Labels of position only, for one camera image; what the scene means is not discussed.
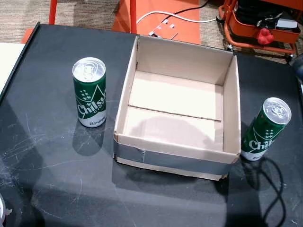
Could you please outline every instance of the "cardboard box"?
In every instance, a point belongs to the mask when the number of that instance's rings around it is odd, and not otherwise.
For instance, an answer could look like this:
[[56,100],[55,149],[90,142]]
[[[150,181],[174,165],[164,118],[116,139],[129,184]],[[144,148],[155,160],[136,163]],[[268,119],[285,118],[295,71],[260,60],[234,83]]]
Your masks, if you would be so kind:
[[123,164],[219,180],[241,148],[237,58],[138,36],[114,130]]

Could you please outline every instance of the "wheel caster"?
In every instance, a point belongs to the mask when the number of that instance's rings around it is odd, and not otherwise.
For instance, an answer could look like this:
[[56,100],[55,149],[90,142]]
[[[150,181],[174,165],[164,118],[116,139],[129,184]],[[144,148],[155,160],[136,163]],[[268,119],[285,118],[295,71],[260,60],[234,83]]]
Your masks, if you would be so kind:
[[220,15],[216,16],[216,21],[218,21],[221,24],[224,24],[225,20],[221,19]]
[[231,51],[231,52],[233,52],[233,45],[228,44],[228,46],[227,46],[226,50],[227,50],[227,51]]
[[293,54],[287,55],[287,57],[286,57],[286,62],[287,62],[287,63],[291,62],[291,60],[292,60],[293,58],[294,58],[294,55],[293,55]]

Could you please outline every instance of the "can label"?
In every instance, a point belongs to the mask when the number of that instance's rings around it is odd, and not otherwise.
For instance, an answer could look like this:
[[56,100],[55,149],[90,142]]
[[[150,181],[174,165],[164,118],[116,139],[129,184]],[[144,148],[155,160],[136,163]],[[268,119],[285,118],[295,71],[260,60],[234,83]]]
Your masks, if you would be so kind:
[[250,161],[260,159],[285,125],[274,125],[263,110],[250,124],[241,143],[241,155]]
[[74,83],[79,120],[88,127],[97,127],[106,119],[106,92],[102,83]]

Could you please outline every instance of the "carpet floor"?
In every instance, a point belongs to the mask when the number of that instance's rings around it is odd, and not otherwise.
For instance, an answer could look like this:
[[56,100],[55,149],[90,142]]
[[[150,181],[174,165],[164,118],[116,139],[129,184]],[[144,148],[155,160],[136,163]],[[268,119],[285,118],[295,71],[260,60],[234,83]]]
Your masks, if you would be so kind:
[[[212,0],[200,9],[200,19],[215,18],[222,0]],[[0,1],[0,42],[19,43],[27,28],[37,21],[48,23],[50,0],[1,0]],[[119,0],[58,0],[57,25],[82,26],[110,30],[118,10]],[[200,25],[201,44],[226,49],[222,24],[214,21]],[[296,43],[296,54],[303,53],[303,33]],[[285,63],[285,55],[261,50],[235,48],[261,58]]]

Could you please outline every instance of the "beverage can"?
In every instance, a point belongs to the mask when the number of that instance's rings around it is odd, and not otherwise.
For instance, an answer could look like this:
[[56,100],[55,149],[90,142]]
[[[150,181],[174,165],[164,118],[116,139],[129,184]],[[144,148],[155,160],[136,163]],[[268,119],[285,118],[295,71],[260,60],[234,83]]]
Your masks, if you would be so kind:
[[241,142],[241,155],[249,161],[260,159],[292,117],[289,106],[279,98],[268,98],[247,129]]
[[106,119],[106,68],[98,58],[82,58],[73,68],[78,119],[86,127],[98,127]]

